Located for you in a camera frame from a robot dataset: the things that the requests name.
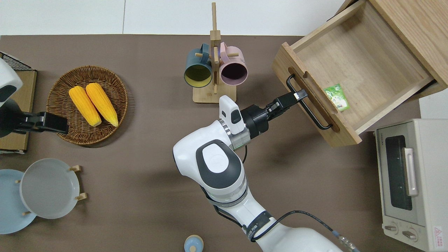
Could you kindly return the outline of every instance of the woven basket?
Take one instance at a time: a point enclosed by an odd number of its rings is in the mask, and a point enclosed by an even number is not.
[[[101,142],[112,135],[118,127],[114,127],[101,117],[101,124],[92,127],[76,108],[69,96],[70,88],[89,83],[98,83],[109,97],[121,125],[128,108],[128,94],[125,85],[112,71],[99,66],[82,66],[64,75],[53,85],[47,99],[47,111],[68,119],[69,133],[58,136],[67,142],[78,145],[89,145]]]

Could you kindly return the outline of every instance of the oven handle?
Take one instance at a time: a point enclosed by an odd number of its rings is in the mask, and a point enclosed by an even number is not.
[[[405,157],[405,185],[408,196],[417,196],[417,182],[414,167],[414,149],[402,148],[402,155]]]

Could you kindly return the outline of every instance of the pink mug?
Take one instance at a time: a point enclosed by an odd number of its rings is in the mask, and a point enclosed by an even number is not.
[[[228,54],[238,53],[238,56],[229,57]],[[240,85],[247,79],[247,67],[244,62],[243,53],[238,47],[227,46],[224,42],[220,46],[220,66],[221,80],[228,85]]]

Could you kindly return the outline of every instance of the white plate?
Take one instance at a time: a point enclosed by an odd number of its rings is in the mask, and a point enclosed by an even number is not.
[[[68,214],[78,201],[79,181],[70,166],[58,159],[36,161],[25,171],[20,197],[29,211],[45,219]]]
[[[0,235],[11,234],[28,226],[36,215],[25,216],[28,210],[20,200],[20,184],[23,172],[11,169],[0,170]]]

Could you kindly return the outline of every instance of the wooden mug rack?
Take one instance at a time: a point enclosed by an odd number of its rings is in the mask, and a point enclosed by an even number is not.
[[[220,78],[220,44],[221,31],[216,28],[216,3],[211,4],[211,13],[213,20],[213,30],[210,31],[210,49],[211,49],[211,71],[212,81],[205,87],[193,88],[193,101],[195,103],[219,103],[221,96],[228,96],[233,101],[237,100],[237,87],[223,83]],[[238,56],[238,54],[228,54],[229,57]]]

